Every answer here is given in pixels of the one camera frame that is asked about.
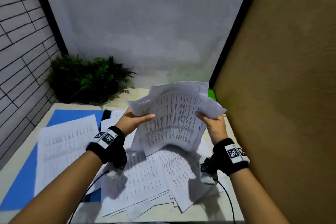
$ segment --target table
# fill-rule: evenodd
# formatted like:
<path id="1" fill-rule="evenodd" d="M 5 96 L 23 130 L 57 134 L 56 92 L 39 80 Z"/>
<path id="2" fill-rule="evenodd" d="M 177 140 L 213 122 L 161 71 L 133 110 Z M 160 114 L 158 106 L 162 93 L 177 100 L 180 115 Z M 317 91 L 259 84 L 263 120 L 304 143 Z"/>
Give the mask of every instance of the table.
<path id="1" fill-rule="evenodd" d="M 20 172 L 23 164 L 30 155 L 33 147 L 37 142 L 37 133 L 40 128 L 44 128 L 48 121 L 50 120 L 53 112 L 56 109 L 68 109 L 68 110 L 117 110 L 126 109 L 128 107 L 127 100 L 137 100 L 143 96 L 146 96 L 149 92 L 148 89 L 127 89 L 128 92 L 119 95 L 113 101 L 108 102 L 104 106 L 93 106 L 93 105 L 78 105 L 78 104 L 61 104 L 55 103 L 50 108 L 50 110 L 45 114 L 40 123 L 36 128 L 30 133 L 25 142 L 20 146 L 20 148 L 11 157 L 8 163 L 0 171 L 0 203 L 6 196 L 6 193 L 10 189 L 12 183 L 14 182 L 16 176 Z M 233 139 L 234 142 L 236 138 L 233 134 L 232 128 L 229 124 L 227 117 L 225 116 L 225 124 L 229 137 Z M 208 131 L 204 133 L 204 139 L 210 149 L 213 148 L 210 141 Z M 234 215 L 236 221 L 243 222 L 244 218 L 239 208 L 237 198 L 233 191 L 230 179 L 226 178 L 227 191 L 230 195 Z M 121 212 L 114 216 L 101 217 L 99 211 L 101 209 L 100 202 L 87 202 L 81 203 L 78 207 L 73 223 L 114 223 L 114 222 L 128 222 L 128 216 L 126 212 Z M 0 223 L 8 223 L 19 211 L 6 211 L 0 212 Z M 164 222 L 185 222 L 185 221 L 227 221 L 233 220 L 231 206 L 227 195 L 222 192 L 218 195 L 213 195 L 209 197 L 204 197 L 199 202 L 196 202 L 184 213 L 181 213 L 178 208 L 174 208 L 173 204 L 157 205 L 139 216 L 134 222 L 150 222 L 150 221 L 164 221 Z"/>

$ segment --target wire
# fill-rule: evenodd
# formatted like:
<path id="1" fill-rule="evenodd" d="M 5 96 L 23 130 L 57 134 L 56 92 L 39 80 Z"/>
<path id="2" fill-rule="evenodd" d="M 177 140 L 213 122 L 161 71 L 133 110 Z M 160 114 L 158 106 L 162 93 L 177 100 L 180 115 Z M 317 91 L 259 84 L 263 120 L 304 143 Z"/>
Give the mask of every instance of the wire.
<path id="1" fill-rule="evenodd" d="M 107 174 L 108 172 L 109 172 L 109 171 L 105 171 L 104 173 L 102 173 L 101 175 L 99 175 L 99 177 L 98 177 L 97 179 L 95 179 L 94 182 L 88 187 L 88 189 L 86 190 L 84 196 L 85 196 L 86 193 L 89 191 L 89 189 L 96 183 L 96 181 L 98 181 L 100 177 L 102 177 L 103 175 Z M 69 224 L 70 224 L 70 222 L 72 221 L 72 218 L 74 217 L 75 212 L 76 212 L 76 210 L 77 210 L 77 208 L 78 208 L 78 206 L 79 206 L 80 203 L 81 203 L 81 202 L 78 203 L 76 209 L 73 211 L 73 213 L 72 213 L 72 215 L 71 215 L 71 218 L 70 218 L 70 220 L 69 220 Z"/>
<path id="2" fill-rule="evenodd" d="M 230 205 L 231 205 L 231 210 L 232 210 L 232 216 L 233 216 L 233 224 L 236 223 L 236 220 L 235 220 L 235 212 L 233 211 L 233 206 L 232 206 L 232 202 L 231 202 L 231 199 L 230 199 L 230 196 L 229 196 L 229 193 L 226 191 L 226 189 L 224 188 L 224 186 L 216 179 L 213 179 L 215 182 L 218 182 L 222 188 L 225 190 L 226 194 L 227 194 L 227 197 L 229 198 L 229 201 L 230 201 Z"/>

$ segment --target green plant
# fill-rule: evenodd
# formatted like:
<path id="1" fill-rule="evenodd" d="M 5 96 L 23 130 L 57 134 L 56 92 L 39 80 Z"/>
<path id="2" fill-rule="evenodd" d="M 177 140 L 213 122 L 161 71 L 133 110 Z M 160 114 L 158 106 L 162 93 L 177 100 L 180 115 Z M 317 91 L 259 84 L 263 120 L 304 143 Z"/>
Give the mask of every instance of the green plant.
<path id="1" fill-rule="evenodd" d="M 111 56 L 89 62 L 66 55 L 52 61 L 48 82 L 63 103 L 102 104 L 117 93 L 118 82 L 128 82 L 132 74 L 136 73 L 115 63 Z"/>

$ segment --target wrist-mounted device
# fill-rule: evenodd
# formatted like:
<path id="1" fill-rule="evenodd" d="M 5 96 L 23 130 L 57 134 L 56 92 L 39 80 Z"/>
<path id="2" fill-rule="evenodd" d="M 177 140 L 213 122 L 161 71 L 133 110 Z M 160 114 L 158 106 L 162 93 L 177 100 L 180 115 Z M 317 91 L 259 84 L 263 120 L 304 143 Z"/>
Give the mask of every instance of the wrist-mounted device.
<path id="1" fill-rule="evenodd" d="M 206 172 L 210 176 L 217 176 L 217 170 L 222 171 L 227 176 L 243 168 L 248 168 L 250 159 L 239 144 L 235 144 L 231 138 L 219 141 L 213 147 L 211 158 L 204 158 L 200 163 L 201 172 Z"/>
<path id="2" fill-rule="evenodd" d="M 91 142 L 86 150 L 93 151 L 103 162 L 111 162 L 115 168 L 124 169 L 127 156 L 124 149 L 125 135 L 116 126 L 109 127 L 105 132 L 99 132 L 95 138 L 96 143 Z"/>

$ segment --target blue surface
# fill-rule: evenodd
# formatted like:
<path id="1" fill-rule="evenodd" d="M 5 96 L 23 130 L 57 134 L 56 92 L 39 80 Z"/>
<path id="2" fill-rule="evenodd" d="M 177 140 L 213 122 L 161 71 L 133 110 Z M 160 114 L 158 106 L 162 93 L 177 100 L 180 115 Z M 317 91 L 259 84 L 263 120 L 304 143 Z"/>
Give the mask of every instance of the blue surface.
<path id="1" fill-rule="evenodd" d="M 55 110 L 49 120 L 47 127 L 63 122 L 77 120 L 86 116 L 95 115 L 99 127 L 102 120 L 103 111 L 87 110 Z M 18 210 L 25 207 L 34 197 L 34 185 L 37 165 L 37 144 L 34 146 L 22 169 L 14 180 L 11 188 L 6 194 L 0 211 Z M 101 191 L 96 190 L 91 193 L 90 201 L 101 201 Z"/>

